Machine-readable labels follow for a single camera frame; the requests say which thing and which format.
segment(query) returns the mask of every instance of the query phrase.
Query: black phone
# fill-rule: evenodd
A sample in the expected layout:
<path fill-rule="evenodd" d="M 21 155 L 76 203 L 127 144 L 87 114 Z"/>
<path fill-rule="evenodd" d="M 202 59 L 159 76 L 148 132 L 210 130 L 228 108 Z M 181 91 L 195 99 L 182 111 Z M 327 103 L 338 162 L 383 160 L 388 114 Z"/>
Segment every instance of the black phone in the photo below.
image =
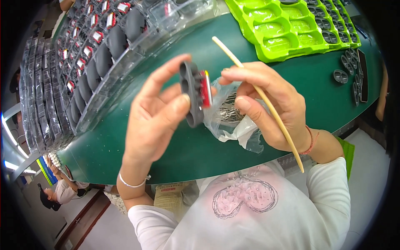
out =
<path fill-rule="evenodd" d="M 357 49 L 358 60 L 360 61 L 361 79 L 362 79 L 362 89 L 361 89 L 361 102 L 368 101 L 368 71 L 367 71 L 367 61 L 365 60 L 365 54 L 360 49 Z"/>

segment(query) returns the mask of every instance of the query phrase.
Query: bracelet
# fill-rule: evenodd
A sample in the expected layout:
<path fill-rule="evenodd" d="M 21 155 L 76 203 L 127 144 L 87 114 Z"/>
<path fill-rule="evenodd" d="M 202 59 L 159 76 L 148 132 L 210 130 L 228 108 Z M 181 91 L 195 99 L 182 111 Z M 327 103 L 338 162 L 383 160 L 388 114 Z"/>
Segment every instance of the bracelet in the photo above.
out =
<path fill-rule="evenodd" d="M 307 125 L 306 125 L 306 128 L 308 129 L 308 131 L 310 132 L 310 135 L 311 135 L 311 145 L 306 151 L 304 151 L 302 153 L 299 153 L 299 154 L 308 154 L 308 153 L 310 153 L 312 148 L 314 147 L 315 141 L 317 140 L 318 136 L 320 135 L 320 133 L 318 132 L 317 135 L 315 136 L 315 139 L 314 139 L 314 137 L 312 136 L 312 133 L 311 133 L 311 129 Z"/>
<path fill-rule="evenodd" d="M 146 181 L 147 181 L 147 180 L 150 180 L 150 178 L 151 178 L 151 175 L 148 174 L 148 175 L 146 176 L 146 178 L 144 179 L 144 181 L 143 181 L 141 184 L 139 184 L 139 185 L 137 185 L 137 186 L 132 186 L 132 185 L 129 185 L 128 183 L 126 183 L 126 182 L 122 179 L 121 173 L 119 173 L 118 176 L 120 177 L 120 180 L 122 181 L 122 183 L 124 183 L 126 186 L 128 186 L 128 187 L 130 187 L 130 188 L 138 188 L 138 187 L 140 187 L 141 185 L 145 184 Z"/>

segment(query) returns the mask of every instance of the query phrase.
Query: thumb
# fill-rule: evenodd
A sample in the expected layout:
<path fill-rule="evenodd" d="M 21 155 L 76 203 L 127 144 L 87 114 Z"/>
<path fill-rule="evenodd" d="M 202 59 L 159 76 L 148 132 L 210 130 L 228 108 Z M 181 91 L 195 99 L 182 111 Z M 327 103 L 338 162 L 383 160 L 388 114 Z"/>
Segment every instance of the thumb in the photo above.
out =
<path fill-rule="evenodd" d="M 190 110 L 190 97 L 181 94 L 164 106 L 153 118 L 154 132 L 159 135 L 167 130 L 175 130 Z"/>
<path fill-rule="evenodd" d="M 235 99 L 235 107 L 240 109 L 258 126 L 264 136 L 273 133 L 276 126 L 275 120 L 268 114 L 265 108 L 249 96 L 238 96 Z"/>

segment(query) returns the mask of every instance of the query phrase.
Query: fingernail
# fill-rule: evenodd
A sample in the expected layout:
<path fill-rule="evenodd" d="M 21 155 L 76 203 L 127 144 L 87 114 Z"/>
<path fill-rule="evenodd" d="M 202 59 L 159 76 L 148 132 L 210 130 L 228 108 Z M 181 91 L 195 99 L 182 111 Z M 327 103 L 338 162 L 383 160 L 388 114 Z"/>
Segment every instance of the fingernail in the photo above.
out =
<path fill-rule="evenodd" d="M 187 102 L 188 104 L 190 104 L 190 97 L 186 93 L 182 94 L 181 100 Z"/>
<path fill-rule="evenodd" d="M 250 108 L 250 103 L 244 99 L 243 97 L 237 97 L 235 99 L 235 105 L 238 106 L 239 109 L 241 109 L 243 112 L 246 112 Z"/>

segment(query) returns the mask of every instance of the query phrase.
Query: wooden stick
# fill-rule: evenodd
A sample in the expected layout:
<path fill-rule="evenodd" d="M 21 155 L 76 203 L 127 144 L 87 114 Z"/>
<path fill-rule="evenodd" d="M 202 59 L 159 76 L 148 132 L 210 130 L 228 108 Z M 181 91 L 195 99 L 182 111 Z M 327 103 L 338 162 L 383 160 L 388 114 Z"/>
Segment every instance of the wooden stick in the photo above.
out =
<path fill-rule="evenodd" d="M 236 64 L 236 66 L 244 68 L 243 64 L 239 61 L 239 59 L 217 37 L 213 36 L 212 40 L 229 56 L 229 58 Z M 264 100 L 267 107 L 270 109 L 270 112 L 272 113 L 273 117 L 278 123 L 280 129 L 282 130 L 283 135 L 285 136 L 286 140 L 290 145 L 290 148 L 293 151 L 294 157 L 296 158 L 297 164 L 299 165 L 301 172 L 304 173 L 303 163 L 301 162 L 299 153 L 297 152 L 297 149 L 294 146 L 293 140 L 290 137 L 288 130 L 286 129 L 281 118 L 279 117 L 278 112 L 276 111 L 276 109 L 274 108 L 268 97 L 265 95 L 264 91 L 259 86 L 253 85 L 253 87 L 257 91 L 257 93 L 261 96 L 261 98 Z"/>

